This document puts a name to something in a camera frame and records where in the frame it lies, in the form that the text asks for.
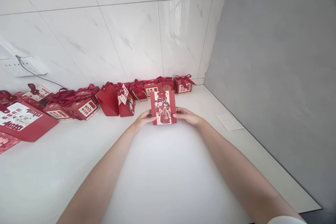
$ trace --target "white countertop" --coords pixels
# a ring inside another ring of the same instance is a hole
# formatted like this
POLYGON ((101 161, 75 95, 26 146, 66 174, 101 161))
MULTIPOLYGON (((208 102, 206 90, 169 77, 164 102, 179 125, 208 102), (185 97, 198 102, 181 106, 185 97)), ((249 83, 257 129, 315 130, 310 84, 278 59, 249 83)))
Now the white countertop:
MULTIPOLYGON (((206 119, 262 172, 298 212, 320 206, 246 130, 226 131, 216 115, 227 109, 203 85, 175 95, 176 105, 206 119)), ((62 121, 35 143, 0 155, 0 223, 52 224, 90 170, 134 117, 62 121)), ((251 223, 224 183, 197 128, 147 124, 134 138, 102 223, 251 223)))

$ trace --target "ribbon bow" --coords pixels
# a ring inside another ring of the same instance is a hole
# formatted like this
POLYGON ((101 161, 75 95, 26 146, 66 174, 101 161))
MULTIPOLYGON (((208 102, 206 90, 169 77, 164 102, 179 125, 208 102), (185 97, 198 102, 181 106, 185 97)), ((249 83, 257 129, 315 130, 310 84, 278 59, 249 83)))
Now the ribbon bow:
POLYGON ((94 87, 95 87, 95 85, 93 85, 93 84, 91 83, 87 88, 81 88, 81 89, 78 89, 78 90, 76 91, 75 95, 78 94, 78 93, 80 93, 80 92, 83 92, 83 91, 88 91, 88 92, 90 92, 90 93, 92 93, 92 94, 95 95, 97 92, 94 91, 94 90, 92 90, 94 87))
POLYGON ((196 85, 192 80, 190 80, 189 78, 191 78, 191 75, 189 74, 189 75, 185 75, 185 76, 178 76, 178 75, 176 75, 175 76, 175 79, 176 80, 181 80, 181 83, 182 83, 182 85, 183 85, 183 87, 184 88, 187 88, 187 83, 186 83, 186 81, 188 81, 190 84, 193 84, 193 85, 196 85))
POLYGON ((29 83, 28 87, 30 88, 30 92, 33 95, 37 95, 37 94, 39 95, 40 94, 40 91, 38 89, 36 89, 36 86, 33 83, 29 83))
POLYGON ((0 91, 0 98, 1 99, 7 99, 10 102, 13 102, 17 99, 17 97, 15 95, 12 95, 11 93, 9 93, 6 90, 1 90, 0 91))
POLYGON ((163 81, 170 81, 172 80, 173 78, 172 77, 162 77, 162 76, 159 76, 156 78, 159 82, 163 82, 163 81))
POLYGON ((65 92, 67 92, 68 90, 66 88, 61 88, 56 94, 54 94, 52 97, 50 97, 50 99, 48 100, 48 105, 52 104, 52 103, 58 103, 59 101, 63 100, 64 97, 62 97, 62 95, 64 95, 65 92))

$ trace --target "red ribbon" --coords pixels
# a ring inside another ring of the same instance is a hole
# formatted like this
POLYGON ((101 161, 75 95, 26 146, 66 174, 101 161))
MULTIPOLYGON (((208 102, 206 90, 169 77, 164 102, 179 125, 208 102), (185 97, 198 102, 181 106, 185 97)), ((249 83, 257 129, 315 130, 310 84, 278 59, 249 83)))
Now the red ribbon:
POLYGON ((79 102, 79 101, 82 101, 82 100, 85 100, 86 97, 84 96, 70 96, 70 97, 67 97, 65 99, 62 99, 58 102, 59 105, 62 105, 62 107, 66 107, 66 106, 69 106, 73 103, 76 103, 76 102, 79 102))
POLYGON ((192 85, 196 85, 192 80, 190 80, 189 78, 191 78, 191 75, 185 75, 185 76, 175 76, 176 80, 181 80, 181 83, 183 85, 184 88, 187 88, 187 83, 186 81, 188 81, 189 83, 191 83, 192 85))
POLYGON ((163 82, 163 81, 170 81, 172 80, 173 78, 172 77, 162 77, 162 76, 159 76, 156 78, 157 80, 159 80, 159 82, 163 82))
POLYGON ((29 83, 28 87, 30 88, 30 92, 33 95, 37 95, 37 94, 39 95, 40 94, 40 91, 38 89, 36 89, 36 86, 33 83, 29 83))
POLYGON ((68 91, 66 88, 61 88, 56 94, 50 97, 50 99, 48 100, 48 105, 52 103, 58 103, 59 101, 63 100, 60 98, 60 96, 66 91, 68 91))
POLYGON ((5 105, 2 105, 1 103, 0 103, 0 111, 5 114, 10 112, 9 109, 5 105))
POLYGON ((1 90, 0 91, 0 98, 1 99, 7 99, 10 102, 13 102, 17 99, 17 97, 15 95, 12 95, 11 93, 9 93, 6 90, 1 90))
POLYGON ((91 83, 87 88, 81 88, 81 89, 78 89, 78 90, 76 91, 75 95, 78 94, 78 93, 80 93, 80 92, 83 92, 83 91, 88 91, 88 92, 90 92, 90 93, 92 93, 92 94, 95 95, 97 92, 94 91, 94 90, 92 90, 94 87, 95 87, 95 85, 93 85, 93 84, 91 83))

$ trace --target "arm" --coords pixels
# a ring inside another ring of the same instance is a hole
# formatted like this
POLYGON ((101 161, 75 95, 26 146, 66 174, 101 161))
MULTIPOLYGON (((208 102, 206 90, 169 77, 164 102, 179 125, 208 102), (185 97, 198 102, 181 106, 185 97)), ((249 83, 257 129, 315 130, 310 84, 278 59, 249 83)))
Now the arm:
POLYGON ((134 135, 155 119, 147 110, 119 137, 81 184, 57 224, 101 222, 134 135))
POLYGON ((283 215, 303 221, 247 157, 207 121, 184 108, 176 107, 176 111, 174 117, 199 129, 225 182, 256 224, 267 224, 283 215))

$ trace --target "red paper bag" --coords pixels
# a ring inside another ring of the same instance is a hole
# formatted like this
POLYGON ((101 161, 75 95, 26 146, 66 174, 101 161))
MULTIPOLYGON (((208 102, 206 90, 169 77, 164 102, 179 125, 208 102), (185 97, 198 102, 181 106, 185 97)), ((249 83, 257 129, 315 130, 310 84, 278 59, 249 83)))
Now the red paper bag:
POLYGON ((175 93, 173 90, 152 92, 150 100, 152 116, 156 117, 153 125, 177 123, 177 119, 172 116, 172 114, 176 113, 175 93))
POLYGON ((143 86, 143 81, 138 81, 137 79, 135 79, 134 82, 131 82, 131 85, 129 87, 129 93, 134 100, 147 99, 147 95, 143 86))
POLYGON ((118 101, 120 117, 134 115, 135 101, 129 94, 129 91, 127 90, 125 85, 123 85, 123 87, 118 92, 118 101))
POLYGON ((113 84, 106 82, 96 94, 101 109, 106 116, 118 116, 119 104, 117 91, 113 87, 113 84))
POLYGON ((62 104, 62 108, 73 118, 89 120, 98 110, 98 106, 90 97, 72 97, 68 104, 62 104))
POLYGON ((78 89, 75 92, 76 97, 90 97, 94 100, 96 104, 99 104, 96 94, 99 92, 100 88, 93 84, 90 84, 87 88, 78 89))
POLYGON ((29 83, 28 87, 30 88, 30 91, 25 93, 24 96, 29 96, 33 100, 38 101, 45 106, 48 104, 48 99, 54 95, 44 86, 35 87, 33 83, 29 83))
POLYGON ((0 154, 12 148, 19 142, 21 142, 21 140, 0 131, 0 154))
POLYGON ((186 76, 175 76, 174 79, 174 85, 175 85, 175 91, 178 95, 183 95, 190 93, 192 90, 192 86, 195 85, 195 83, 190 80, 191 75, 186 75, 186 76))
POLYGON ((35 142, 58 123, 25 102, 6 109, 9 112, 0 112, 0 131, 21 141, 35 142))
POLYGON ((25 96, 24 93, 22 92, 17 92, 15 94, 11 94, 6 90, 1 90, 0 91, 0 103, 5 105, 6 107, 17 103, 17 102, 25 102, 33 106, 34 108, 38 110, 43 110, 45 105, 35 101, 34 99, 30 98, 29 96, 25 96))
POLYGON ((172 77, 164 78, 162 76, 159 76, 156 79, 159 81, 159 83, 162 84, 163 91, 174 90, 174 82, 172 77))

